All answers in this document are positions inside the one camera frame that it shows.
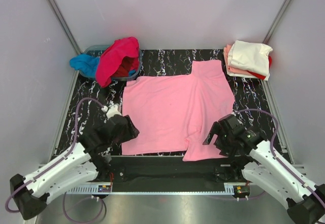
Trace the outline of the light pink t-shirt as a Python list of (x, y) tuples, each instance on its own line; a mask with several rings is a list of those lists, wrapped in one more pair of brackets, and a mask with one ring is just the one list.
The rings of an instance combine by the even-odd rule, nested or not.
[(122, 113), (140, 133), (122, 143), (121, 152), (183, 151), (185, 162), (220, 158), (204, 141), (213, 123), (232, 113), (234, 102), (220, 60), (194, 61), (188, 75), (141, 76), (123, 91)]

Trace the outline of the blue plastic basket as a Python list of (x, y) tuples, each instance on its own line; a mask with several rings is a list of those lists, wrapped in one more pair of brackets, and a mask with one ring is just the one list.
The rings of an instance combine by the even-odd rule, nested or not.
[[(93, 56), (93, 57), (99, 57), (99, 55), (102, 54), (108, 47), (109, 47), (109, 45), (90, 46), (84, 51), (84, 54), (90, 55), (90, 56)], [(138, 67), (138, 69), (131, 76), (128, 76), (128, 77), (113, 77), (111, 80), (112, 81), (121, 81), (121, 82), (128, 82), (128, 81), (135, 80), (140, 74), (142, 63), (143, 63), (142, 60), (143, 60), (143, 52), (140, 49), (139, 50), (139, 67)]]

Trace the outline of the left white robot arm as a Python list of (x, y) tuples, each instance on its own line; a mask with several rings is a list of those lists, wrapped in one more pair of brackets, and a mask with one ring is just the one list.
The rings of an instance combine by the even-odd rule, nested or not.
[(12, 198), (24, 220), (34, 218), (65, 192), (110, 175), (110, 147), (135, 139), (139, 130), (131, 118), (114, 115), (106, 123), (82, 134), (75, 145), (31, 174), (10, 179)]

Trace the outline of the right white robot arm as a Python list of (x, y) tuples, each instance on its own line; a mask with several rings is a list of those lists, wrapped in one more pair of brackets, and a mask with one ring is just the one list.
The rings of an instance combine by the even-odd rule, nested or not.
[(275, 198), (294, 223), (321, 223), (324, 185), (317, 185), (291, 165), (258, 129), (246, 128), (230, 114), (212, 124), (203, 142), (213, 143), (230, 160), (217, 168), (217, 179), (253, 183)]

